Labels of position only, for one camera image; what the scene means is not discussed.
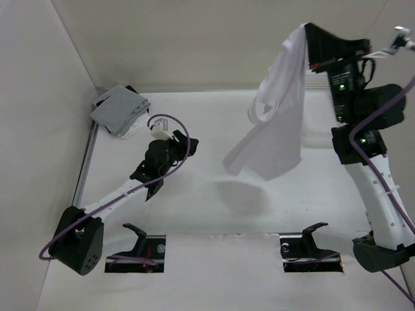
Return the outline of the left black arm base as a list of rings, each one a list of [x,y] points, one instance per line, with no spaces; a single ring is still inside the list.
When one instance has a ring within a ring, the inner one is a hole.
[[[165,235],[148,235],[144,230],[123,224],[136,237],[135,244],[118,252],[111,251],[106,257],[105,273],[163,273],[167,237]]]

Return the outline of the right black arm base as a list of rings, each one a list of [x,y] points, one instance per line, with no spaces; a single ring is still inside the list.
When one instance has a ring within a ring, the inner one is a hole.
[[[328,223],[318,222],[302,232],[280,233],[280,255],[285,273],[343,272],[340,254],[320,249],[313,233]]]

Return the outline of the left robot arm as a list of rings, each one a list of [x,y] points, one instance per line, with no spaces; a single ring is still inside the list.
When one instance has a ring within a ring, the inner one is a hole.
[[[149,201],[162,188],[164,179],[196,153],[198,144],[198,139],[179,130],[165,139],[151,141],[142,162],[118,189],[95,203],[83,208],[72,205],[63,212],[48,247],[50,256],[81,276],[90,273],[102,256],[113,263],[132,260],[147,267],[157,266],[145,253],[146,232],[131,223],[123,226],[136,236],[124,241],[124,251],[105,251],[104,222],[115,211]]]

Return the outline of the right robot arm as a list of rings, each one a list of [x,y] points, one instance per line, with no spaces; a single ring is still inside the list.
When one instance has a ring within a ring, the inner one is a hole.
[[[326,73],[339,127],[332,143],[366,207],[371,231],[355,238],[351,250],[369,272],[400,266],[414,256],[414,224],[400,200],[391,175],[381,131],[403,122],[406,95],[414,87],[387,84],[369,87],[366,67],[379,58],[414,50],[411,31],[396,27],[390,45],[373,52],[370,40],[346,40],[314,23],[305,26],[310,70]]]

